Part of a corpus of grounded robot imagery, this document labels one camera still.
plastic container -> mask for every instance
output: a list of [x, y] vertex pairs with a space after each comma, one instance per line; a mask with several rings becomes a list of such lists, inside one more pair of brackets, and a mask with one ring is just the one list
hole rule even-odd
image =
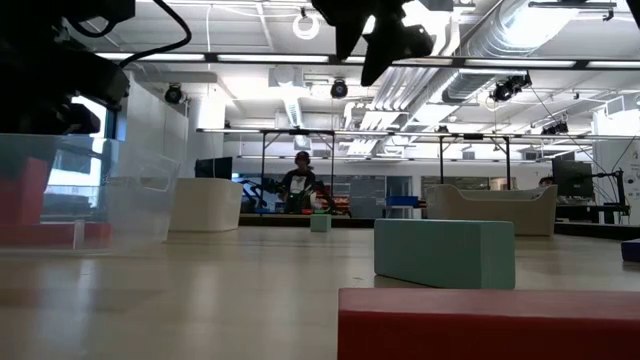
[[115, 140], [0, 135], [0, 251], [162, 242], [178, 168]]

couch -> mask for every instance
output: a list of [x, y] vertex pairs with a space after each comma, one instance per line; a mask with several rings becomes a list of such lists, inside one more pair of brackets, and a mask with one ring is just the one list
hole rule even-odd
[[513, 223], [515, 235], [551, 236], [557, 194], [557, 186], [522, 191], [475, 191], [436, 185], [426, 191], [427, 217], [508, 221]]

computer screen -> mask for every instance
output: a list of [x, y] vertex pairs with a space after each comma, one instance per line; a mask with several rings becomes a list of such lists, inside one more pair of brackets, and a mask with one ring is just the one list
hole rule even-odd
[[553, 159], [553, 180], [560, 196], [593, 197], [591, 164]]
[[196, 160], [194, 170], [196, 177], [215, 177], [231, 180], [233, 176], [233, 158]]

wooden floor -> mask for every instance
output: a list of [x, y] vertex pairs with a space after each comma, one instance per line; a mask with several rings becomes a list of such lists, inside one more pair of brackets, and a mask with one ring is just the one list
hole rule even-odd
[[[519, 240], [520, 289], [640, 291], [617, 241]], [[98, 257], [0, 255], [0, 359], [335, 359], [340, 287], [375, 277], [371, 230], [172, 234]]]

teal foam block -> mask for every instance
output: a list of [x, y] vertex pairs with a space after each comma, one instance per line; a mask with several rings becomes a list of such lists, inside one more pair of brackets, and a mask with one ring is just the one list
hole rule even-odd
[[328, 232], [331, 230], [331, 215], [312, 214], [311, 215], [311, 231], [312, 232]]
[[493, 221], [378, 219], [375, 272], [458, 289], [513, 289], [513, 224]]

